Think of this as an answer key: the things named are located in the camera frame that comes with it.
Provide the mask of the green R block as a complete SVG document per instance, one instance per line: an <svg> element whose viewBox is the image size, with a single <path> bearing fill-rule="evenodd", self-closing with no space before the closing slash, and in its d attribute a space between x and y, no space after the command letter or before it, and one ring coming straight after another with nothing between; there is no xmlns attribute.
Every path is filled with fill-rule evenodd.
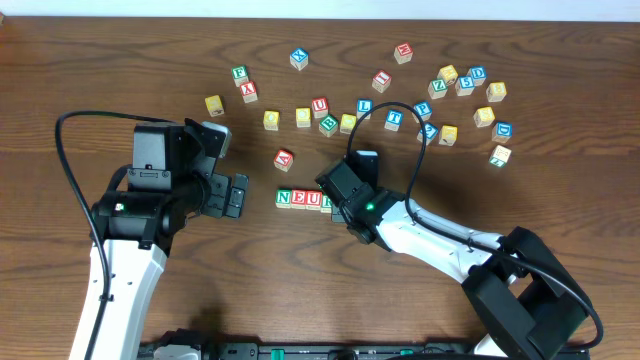
<svg viewBox="0 0 640 360"><path fill-rule="evenodd" d="M333 209L332 202L327 195L322 196L321 202L321 212L322 213L331 213Z"/></svg>

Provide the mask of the green N block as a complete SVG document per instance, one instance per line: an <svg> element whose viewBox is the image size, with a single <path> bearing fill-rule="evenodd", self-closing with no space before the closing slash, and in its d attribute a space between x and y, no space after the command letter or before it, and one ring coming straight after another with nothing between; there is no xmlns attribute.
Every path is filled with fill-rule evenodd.
<svg viewBox="0 0 640 360"><path fill-rule="evenodd" d="M277 208L291 207L292 191L290 189L278 189L276 191L275 205Z"/></svg>

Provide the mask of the red E block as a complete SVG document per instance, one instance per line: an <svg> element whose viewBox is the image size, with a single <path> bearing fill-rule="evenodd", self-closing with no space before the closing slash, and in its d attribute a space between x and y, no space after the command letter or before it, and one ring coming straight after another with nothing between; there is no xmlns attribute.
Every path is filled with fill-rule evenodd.
<svg viewBox="0 0 640 360"><path fill-rule="evenodd" d="M293 209L305 209L306 194L306 190L294 189L291 193L291 207Z"/></svg>

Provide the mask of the blue P block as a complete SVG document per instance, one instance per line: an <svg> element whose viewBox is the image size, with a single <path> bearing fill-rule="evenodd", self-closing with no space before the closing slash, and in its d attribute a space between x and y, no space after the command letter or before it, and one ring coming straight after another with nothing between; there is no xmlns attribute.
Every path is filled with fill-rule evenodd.
<svg viewBox="0 0 640 360"><path fill-rule="evenodd" d="M419 123L420 121L428 121L432 115L432 108L430 104L426 101L421 101L416 103L413 106L415 114L413 115L415 121Z"/></svg>

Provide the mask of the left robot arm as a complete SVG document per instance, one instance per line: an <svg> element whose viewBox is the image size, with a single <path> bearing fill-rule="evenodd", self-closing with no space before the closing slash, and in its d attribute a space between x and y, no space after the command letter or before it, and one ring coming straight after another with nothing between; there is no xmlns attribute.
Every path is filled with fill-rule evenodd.
<svg viewBox="0 0 640 360"><path fill-rule="evenodd" d="M247 176L215 171L231 138L227 127L212 122L139 118L131 164L113 174L99 201L83 208L93 245L71 358L137 358L176 233L190 217L242 212Z"/></svg>

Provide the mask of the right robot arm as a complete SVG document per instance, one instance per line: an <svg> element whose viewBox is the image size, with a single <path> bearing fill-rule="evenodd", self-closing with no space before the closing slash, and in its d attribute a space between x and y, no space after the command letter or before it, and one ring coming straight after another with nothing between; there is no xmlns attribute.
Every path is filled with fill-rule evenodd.
<svg viewBox="0 0 640 360"><path fill-rule="evenodd" d="M500 235L459 225L377 178L376 152L356 151L315 181L362 243L417 258L461 285L487 330L468 355L587 357L587 345L569 340L592 304L540 237L522 227Z"/></svg>

